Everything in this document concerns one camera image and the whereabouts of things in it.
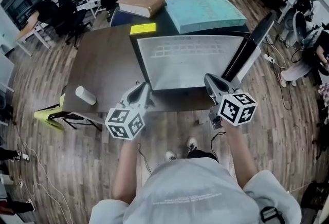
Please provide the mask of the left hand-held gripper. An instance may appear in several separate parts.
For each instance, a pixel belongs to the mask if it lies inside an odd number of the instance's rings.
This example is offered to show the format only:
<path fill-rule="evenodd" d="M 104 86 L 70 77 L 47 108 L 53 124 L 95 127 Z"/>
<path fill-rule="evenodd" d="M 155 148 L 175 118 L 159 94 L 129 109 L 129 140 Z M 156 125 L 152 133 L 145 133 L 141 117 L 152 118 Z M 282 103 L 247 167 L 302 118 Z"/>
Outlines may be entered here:
<path fill-rule="evenodd" d="M 105 119 L 105 126 L 113 138 L 133 140 L 145 127 L 144 115 L 149 107 L 151 87 L 148 82 L 127 90 Z"/>

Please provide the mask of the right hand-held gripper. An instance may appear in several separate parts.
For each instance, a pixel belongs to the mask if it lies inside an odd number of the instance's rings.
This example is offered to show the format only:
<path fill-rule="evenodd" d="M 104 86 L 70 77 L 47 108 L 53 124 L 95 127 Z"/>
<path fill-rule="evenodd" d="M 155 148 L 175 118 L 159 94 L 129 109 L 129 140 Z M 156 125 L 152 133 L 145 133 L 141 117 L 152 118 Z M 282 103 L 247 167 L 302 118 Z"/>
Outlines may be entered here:
<path fill-rule="evenodd" d="M 210 73 L 205 74 L 204 84 L 209 97 L 214 102 L 209 112 L 209 119 L 214 129 L 222 127 L 222 120 L 233 126 L 251 121 L 258 103 L 250 94 L 242 92 L 225 79 Z"/>

